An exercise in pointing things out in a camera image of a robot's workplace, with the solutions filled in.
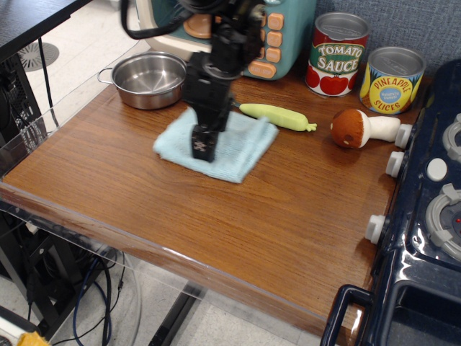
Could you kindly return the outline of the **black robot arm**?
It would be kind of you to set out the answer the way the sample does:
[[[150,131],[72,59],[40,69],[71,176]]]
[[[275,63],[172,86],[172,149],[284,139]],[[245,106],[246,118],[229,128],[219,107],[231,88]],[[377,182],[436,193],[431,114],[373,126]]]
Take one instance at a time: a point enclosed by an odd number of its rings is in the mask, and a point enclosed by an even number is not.
[[[212,162],[232,108],[231,84],[260,54],[265,5],[263,1],[185,1],[184,7],[212,15],[211,51],[192,54],[182,87],[182,99],[197,119],[192,156]]]

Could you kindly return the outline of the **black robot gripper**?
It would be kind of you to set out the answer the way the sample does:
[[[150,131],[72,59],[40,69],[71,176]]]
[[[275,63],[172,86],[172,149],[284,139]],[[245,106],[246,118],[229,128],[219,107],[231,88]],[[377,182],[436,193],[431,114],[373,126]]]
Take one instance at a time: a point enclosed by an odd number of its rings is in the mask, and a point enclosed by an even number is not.
[[[223,79],[209,62],[209,54],[193,53],[187,63],[182,99],[195,111],[191,146],[195,159],[213,162],[219,132],[225,131],[231,110],[231,80]]]

